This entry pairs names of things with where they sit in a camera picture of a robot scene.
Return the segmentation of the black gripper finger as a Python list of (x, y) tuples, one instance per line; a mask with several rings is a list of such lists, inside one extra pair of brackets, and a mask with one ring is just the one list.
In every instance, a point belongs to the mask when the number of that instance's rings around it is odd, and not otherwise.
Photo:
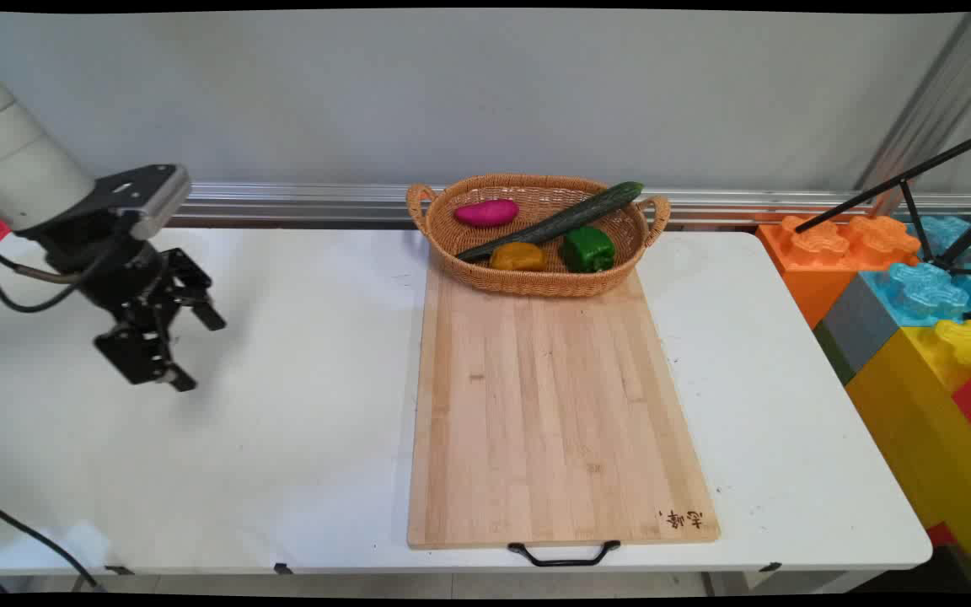
[(210, 331), (223, 330), (226, 320), (213, 307), (208, 289), (212, 278), (180, 247), (161, 253), (166, 262), (167, 285), (163, 293), (178, 306), (192, 308), (193, 314)]
[(178, 392), (197, 387), (174, 360), (169, 322), (161, 314), (116, 323), (95, 337), (94, 346), (130, 384), (168, 384)]

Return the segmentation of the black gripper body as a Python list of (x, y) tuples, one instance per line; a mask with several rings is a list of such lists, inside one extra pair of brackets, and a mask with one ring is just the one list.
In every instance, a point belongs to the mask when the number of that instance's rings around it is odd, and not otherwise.
[(80, 279), (101, 254), (108, 252), (78, 291), (108, 311), (118, 324), (154, 327), (153, 311), (140, 300), (162, 280), (166, 262), (146, 239), (116, 238), (112, 229), (50, 229), (39, 235), (46, 262), (59, 274)]

